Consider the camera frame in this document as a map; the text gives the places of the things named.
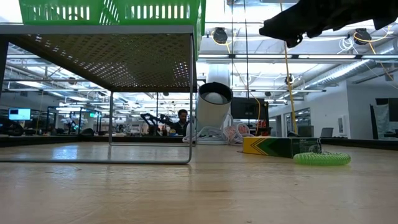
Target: chair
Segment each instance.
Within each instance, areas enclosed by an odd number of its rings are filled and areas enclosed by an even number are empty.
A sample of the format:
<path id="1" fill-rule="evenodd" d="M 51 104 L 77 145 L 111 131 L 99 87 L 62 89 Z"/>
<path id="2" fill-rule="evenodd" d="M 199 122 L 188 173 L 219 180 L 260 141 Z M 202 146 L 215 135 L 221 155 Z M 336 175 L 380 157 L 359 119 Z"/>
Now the chair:
<path id="1" fill-rule="evenodd" d="M 322 128 L 321 138 L 333 137 L 333 128 Z"/>

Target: perforated metal shelf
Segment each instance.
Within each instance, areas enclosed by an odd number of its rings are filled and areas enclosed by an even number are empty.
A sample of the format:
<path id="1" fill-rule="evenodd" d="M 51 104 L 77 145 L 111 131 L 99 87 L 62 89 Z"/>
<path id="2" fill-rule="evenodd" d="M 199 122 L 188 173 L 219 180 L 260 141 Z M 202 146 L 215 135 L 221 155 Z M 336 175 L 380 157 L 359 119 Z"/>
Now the perforated metal shelf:
<path id="1" fill-rule="evenodd" d="M 0 26 L 9 42 L 111 91 L 189 92 L 192 26 Z"/>

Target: black hair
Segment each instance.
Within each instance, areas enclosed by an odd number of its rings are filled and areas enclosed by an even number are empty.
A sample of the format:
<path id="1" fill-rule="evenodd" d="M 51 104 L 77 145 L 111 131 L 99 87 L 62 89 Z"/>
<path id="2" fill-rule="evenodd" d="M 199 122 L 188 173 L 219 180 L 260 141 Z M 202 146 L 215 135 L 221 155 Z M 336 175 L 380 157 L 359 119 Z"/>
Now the black hair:
<path id="1" fill-rule="evenodd" d="M 186 114 L 188 115 L 188 111 L 187 111 L 187 110 L 185 110 L 185 109 L 180 109 L 180 110 L 178 111 L 178 116 L 181 116 L 182 113 L 186 113 Z"/>

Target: white cylindrical object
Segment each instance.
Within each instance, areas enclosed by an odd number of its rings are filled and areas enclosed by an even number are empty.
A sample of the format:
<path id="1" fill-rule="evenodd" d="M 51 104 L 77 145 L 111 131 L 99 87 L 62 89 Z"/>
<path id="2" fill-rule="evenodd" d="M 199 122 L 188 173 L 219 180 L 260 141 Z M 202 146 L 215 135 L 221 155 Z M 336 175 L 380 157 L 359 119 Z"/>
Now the white cylindrical object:
<path id="1" fill-rule="evenodd" d="M 210 126 L 221 128 L 231 106 L 232 90 L 221 83 L 206 83 L 199 88 L 197 130 Z"/>

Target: green box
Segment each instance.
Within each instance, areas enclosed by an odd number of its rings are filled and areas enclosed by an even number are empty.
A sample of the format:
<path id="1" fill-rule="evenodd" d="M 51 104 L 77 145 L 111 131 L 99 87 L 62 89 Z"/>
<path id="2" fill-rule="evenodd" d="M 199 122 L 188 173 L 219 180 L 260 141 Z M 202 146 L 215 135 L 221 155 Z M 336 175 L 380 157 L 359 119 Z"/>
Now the green box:
<path id="1" fill-rule="evenodd" d="M 293 158 L 303 152 L 321 153 L 318 138 L 245 137 L 243 153 Z"/>

